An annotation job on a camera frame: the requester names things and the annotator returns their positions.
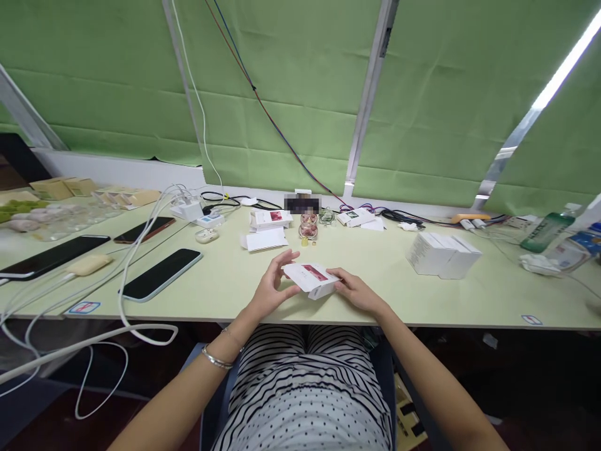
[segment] black smartphone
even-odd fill
[[[150,230],[148,231],[148,233],[146,234],[146,236],[144,237],[144,239],[142,240],[142,242],[145,242],[147,239],[153,237],[154,235],[159,233],[164,228],[169,227],[174,222],[175,222],[174,218],[159,216],[157,218],[157,220],[155,221],[155,223],[150,228]],[[131,244],[138,239],[138,237],[141,235],[142,231],[144,230],[144,227],[146,227],[146,222],[144,222],[143,224],[137,225],[132,230],[128,230],[123,235],[119,235],[117,238],[113,239],[113,241],[115,241],[117,243]]]
[[[82,235],[65,243],[54,246],[38,255],[29,257],[0,271],[0,278],[27,281],[40,277],[48,271],[85,254],[100,246],[111,237],[99,235]]]
[[[123,297],[136,302],[146,302],[156,296],[171,282],[185,273],[202,254],[190,249],[180,249],[160,261],[123,288]]]

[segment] red wire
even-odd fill
[[[259,101],[261,108],[263,108],[263,111],[265,111],[265,114],[267,115],[267,117],[269,118],[269,120],[271,121],[271,123],[274,125],[275,129],[283,136],[284,134],[282,133],[282,130],[280,130],[280,128],[277,126],[277,124],[275,123],[274,119],[271,117],[271,115],[269,114],[269,112],[267,111],[267,109],[265,108],[265,105],[263,105],[263,101],[261,100],[261,97],[259,97],[259,93],[257,93],[257,88],[255,86],[253,86],[250,78],[246,75],[246,72],[244,71],[244,69],[242,68],[242,65],[240,64],[240,61],[238,61],[238,57],[236,56],[236,54],[234,53],[234,50],[232,49],[232,46],[230,45],[229,41],[227,40],[227,38],[225,37],[225,33],[223,32],[221,25],[219,25],[219,21],[217,20],[217,18],[215,17],[215,14],[213,13],[213,9],[211,9],[211,5],[209,5],[208,1],[205,0],[205,4],[208,7],[208,10],[211,12],[211,16],[213,16],[213,20],[215,21],[215,24],[217,25],[217,28],[219,29],[219,31],[221,32],[221,35],[223,36],[223,40],[225,41],[225,43],[227,44],[227,47],[230,49],[230,52],[232,53],[232,56],[234,57],[234,59],[236,60],[236,63],[238,63],[238,67],[240,68],[240,70],[242,71],[242,73],[244,74],[244,78],[246,78],[246,80],[249,82],[249,85],[252,87],[253,92],[255,93],[255,96],[257,97],[257,100]],[[299,161],[299,163],[302,164],[301,159],[299,158],[299,156],[296,154],[296,152],[294,152],[294,149],[290,146],[290,144],[288,144],[286,142],[286,145],[290,148],[292,154],[294,155],[294,157]],[[315,175],[313,175],[311,173],[311,171],[309,169],[307,169],[307,172],[311,175],[311,177],[313,178],[313,180],[315,180],[319,186],[321,186],[324,190],[328,191],[331,195],[333,195],[336,199],[340,200],[344,205],[347,205],[347,203],[345,201],[343,201],[340,197],[338,197],[336,194],[334,194],[328,187],[326,187],[323,183],[321,183],[317,177],[315,177]]]

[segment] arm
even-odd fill
[[[508,450],[467,391],[382,298],[359,277],[341,268],[327,271],[343,280],[336,283],[336,289],[353,305],[373,315],[382,327],[394,353],[453,449]]]
[[[257,325],[286,299],[301,289],[291,286],[278,291],[282,266],[299,255],[290,249],[274,258],[263,275],[254,297],[228,327],[207,346],[207,352],[224,362],[236,360],[240,347]],[[219,387],[227,371],[200,355],[162,389],[127,425],[110,451],[176,450]]]

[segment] green roller blind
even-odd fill
[[[265,116],[206,4],[184,0],[176,6],[207,112],[209,152],[223,182],[324,192]],[[237,0],[220,6],[274,120],[314,175],[341,194],[379,0]],[[205,177],[217,182],[209,165]]]
[[[598,0],[402,0],[354,194],[470,206]]]
[[[3,2],[0,43],[7,72],[70,149],[200,164],[160,1]]]
[[[601,38],[590,43],[507,163],[486,208],[546,215],[601,192]]]

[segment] bracelet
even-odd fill
[[[202,354],[208,358],[209,362],[211,362],[213,365],[218,366],[219,368],[223,368],[224,370],[231,370],[232,367],[234,366],[233,363],[226,363],[224,361],[221,361],[219,359],[216,359],[215,357],[213,357],[211,354],[209,354],[207,352],[207,346],[205,345],[204,348],[202,348]]]
[[[240,348],[240,352],[242,352],[244,350],[245,347],[240,344],[238,339],[228,330],[228,328],[223,329],[221,331],[221,333],[223,333],[223,332],[227,332],[227,334],[232,338],[232,340],[234,340],[236,342],[236,345],[238,345],[238,347]]]

